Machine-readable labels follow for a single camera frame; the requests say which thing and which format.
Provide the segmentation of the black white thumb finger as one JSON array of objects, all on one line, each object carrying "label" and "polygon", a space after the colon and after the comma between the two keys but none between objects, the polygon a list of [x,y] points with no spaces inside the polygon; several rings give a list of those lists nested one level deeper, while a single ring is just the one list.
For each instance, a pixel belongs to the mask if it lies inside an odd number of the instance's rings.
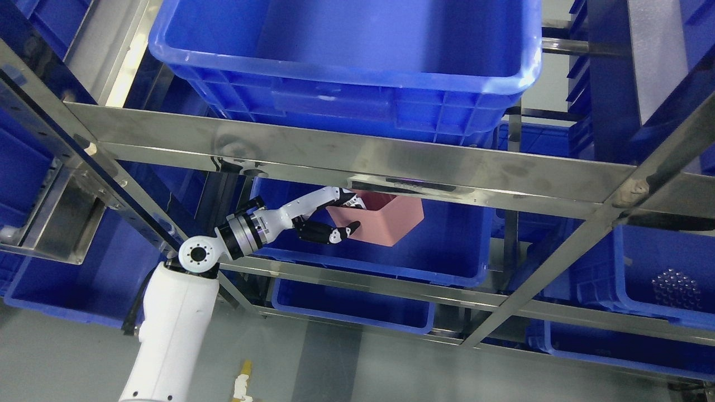
[{"label": "black white thumb finger", "polygon": [[293,224],[299,239],[320,245],[336,245],[353,235],[361,226],[360,221],[350,222],[344,227],[333,227],[324,222],[304,219],[294,219]]}]

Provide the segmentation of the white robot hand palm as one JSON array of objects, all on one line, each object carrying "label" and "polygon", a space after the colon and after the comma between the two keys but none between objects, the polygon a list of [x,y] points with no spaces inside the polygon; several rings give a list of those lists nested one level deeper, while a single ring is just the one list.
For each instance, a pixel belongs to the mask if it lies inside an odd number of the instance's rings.
[{"label": "white robot hand palm", "polygon": [[328,206],[342,206],[349,208],[358,205],[358,196],[350,190],[337,186],[324,186],[319,190],[294,199],[283,204],[278,209],[260,209],[258,211],[258,226],[260,233],[265,237],[264,242],[273,242],[284,231],[294,229],[294,219],[310,221],[311,216]]}]

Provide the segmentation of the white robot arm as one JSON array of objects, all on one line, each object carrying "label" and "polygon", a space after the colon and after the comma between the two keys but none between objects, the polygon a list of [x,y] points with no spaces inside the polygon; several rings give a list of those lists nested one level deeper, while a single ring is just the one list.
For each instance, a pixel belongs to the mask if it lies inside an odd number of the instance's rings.
[{"label": "white robot arm", "polygon": [[328,207],[365,209],[365,204],[339,186],[324,186],[277,209],[266,209],[258,196],[240,204],[213,236],[191,237],[176,257],[159,263],[146,280],[140,351],[120,401],[186,400],[220,289],[220,259],[252,255],[292,229],[301,240],[335,245],[360,227],[359,221],[342,227],[311,221]]}]

